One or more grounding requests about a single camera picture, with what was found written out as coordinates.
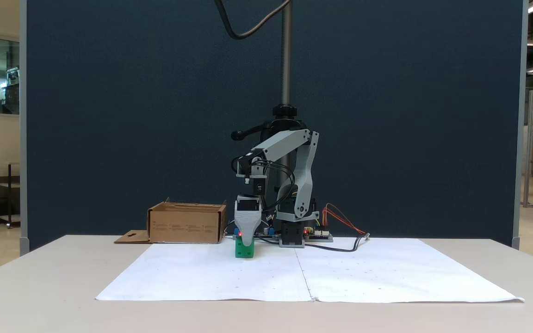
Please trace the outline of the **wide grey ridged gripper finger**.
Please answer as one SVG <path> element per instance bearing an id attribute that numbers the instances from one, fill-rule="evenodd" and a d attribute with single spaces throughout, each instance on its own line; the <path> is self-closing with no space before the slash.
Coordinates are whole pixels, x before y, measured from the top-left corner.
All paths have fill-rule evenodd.
<path id="1" fill-rule="evenodd" d="M 261 223 L 261 217 L 261 210 L 236 210 L 234 212 L 235 224 L 245 247 L 252 244 L 254 232 Z"/>

